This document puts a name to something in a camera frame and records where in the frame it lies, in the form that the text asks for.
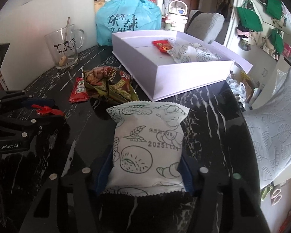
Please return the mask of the small red candy wrapper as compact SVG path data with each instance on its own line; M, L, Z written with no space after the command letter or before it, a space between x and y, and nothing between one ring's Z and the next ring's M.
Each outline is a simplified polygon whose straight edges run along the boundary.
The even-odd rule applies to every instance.
M49 106L39 106L33 104L31 106L34 110L36 110L38 115L55 115L55 116L64 116L64 112L61 110L52 109Z

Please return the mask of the white bread pattern packet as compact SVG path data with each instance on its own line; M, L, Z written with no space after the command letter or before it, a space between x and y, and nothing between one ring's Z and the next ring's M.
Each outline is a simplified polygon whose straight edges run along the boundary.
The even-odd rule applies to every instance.
M168 39L168 42L173 47L168 54L176 63L214 62L222 59L222 56L198 43L182 43L172 39Z

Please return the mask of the red cartoon snack packet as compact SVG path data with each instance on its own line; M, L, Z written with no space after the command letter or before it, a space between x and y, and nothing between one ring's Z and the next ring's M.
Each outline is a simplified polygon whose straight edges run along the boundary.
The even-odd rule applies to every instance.
M173 48L167 40L152 41L152 44L162 53L167 53Z

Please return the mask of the red ketchup sachet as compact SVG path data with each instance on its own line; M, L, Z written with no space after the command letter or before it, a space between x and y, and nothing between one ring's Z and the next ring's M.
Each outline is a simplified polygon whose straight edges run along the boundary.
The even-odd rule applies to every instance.
M73 86L73 90L69 97L70 103L80 103L87 102L90 96L86 92L86 87L84 86L84 80L82 77L77 77Z

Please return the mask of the grey leaf pattern chair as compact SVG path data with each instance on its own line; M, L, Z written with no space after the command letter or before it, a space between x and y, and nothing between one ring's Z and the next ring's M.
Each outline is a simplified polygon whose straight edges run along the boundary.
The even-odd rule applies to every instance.
M257 109L245 111L243 116L263 189L291 164L291 68L270 100Z

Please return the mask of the brown green snack wrapper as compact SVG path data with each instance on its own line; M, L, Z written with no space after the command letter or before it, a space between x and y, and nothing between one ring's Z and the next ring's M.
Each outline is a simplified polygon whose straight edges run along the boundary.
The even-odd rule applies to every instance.
M132 87L131 76L114 66L99 66L83 71L86 92L91 98L112 105L138 101L139 97Z

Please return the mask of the glass mug with cartoon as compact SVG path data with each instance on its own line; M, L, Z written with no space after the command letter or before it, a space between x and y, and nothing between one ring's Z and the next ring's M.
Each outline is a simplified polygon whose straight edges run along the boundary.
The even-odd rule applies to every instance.
M70 17L65 27L45 35L44 38L57 69L66 69L78 61L78 50L84 43L84 31L70 24Z

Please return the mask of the white foam board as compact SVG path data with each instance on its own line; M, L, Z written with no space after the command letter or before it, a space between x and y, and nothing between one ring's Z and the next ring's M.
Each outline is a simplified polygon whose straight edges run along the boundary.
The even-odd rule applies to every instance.
M45 35L66 26L84 31L81 50L97 44L94 0L33 0L0 19L0 43L9 48L1 74L9 90L22 90L54 67Z

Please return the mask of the white open gift box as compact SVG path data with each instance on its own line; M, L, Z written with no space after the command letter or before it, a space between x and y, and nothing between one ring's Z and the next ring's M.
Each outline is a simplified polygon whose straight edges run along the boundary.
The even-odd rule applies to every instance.
M218 61L176 63L152 42L199 43L221 58ZM172 30L136 30L112 34L114 56L152 101L226 80L231 70L248 73L253 67L246 59L220 43L207 44L185 33Z

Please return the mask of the grey far chair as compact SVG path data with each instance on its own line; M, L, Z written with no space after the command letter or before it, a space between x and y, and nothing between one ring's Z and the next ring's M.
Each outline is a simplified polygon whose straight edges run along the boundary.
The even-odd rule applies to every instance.
M224 22L225 17L219 13L204 13L199 10L191 10L185 33L211 44L222 30Z

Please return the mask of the turquoise tied plastic bag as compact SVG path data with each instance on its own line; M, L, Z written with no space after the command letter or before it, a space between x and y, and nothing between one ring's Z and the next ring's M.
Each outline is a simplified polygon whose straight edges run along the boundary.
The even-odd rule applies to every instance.
M110 0L95 16L97 43L112 45L112 34L136 30L159 30L161 10L149 0Z

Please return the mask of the white small kettle pot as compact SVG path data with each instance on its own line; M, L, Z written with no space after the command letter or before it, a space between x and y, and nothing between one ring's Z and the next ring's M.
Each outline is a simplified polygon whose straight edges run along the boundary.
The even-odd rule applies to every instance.
M188 6L183 1L173 0L169 3L165 19L165 30L184 32L187 23Z

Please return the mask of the green tote bag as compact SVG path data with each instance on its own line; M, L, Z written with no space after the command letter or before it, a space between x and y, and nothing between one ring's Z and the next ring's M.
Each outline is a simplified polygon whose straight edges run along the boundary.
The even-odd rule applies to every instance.
M236 8L240 23L243 27L255 32L262 32L263 27L258 14L255 12L251 0L244 0L240 7Z

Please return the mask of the dark hanging handbag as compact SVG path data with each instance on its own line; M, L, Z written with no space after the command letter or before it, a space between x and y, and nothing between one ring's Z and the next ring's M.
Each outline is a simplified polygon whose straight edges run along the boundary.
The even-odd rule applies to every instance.
M222 0L219 4L216 13L223 15L225 19L229 16L229 10L231 7L231 0Z

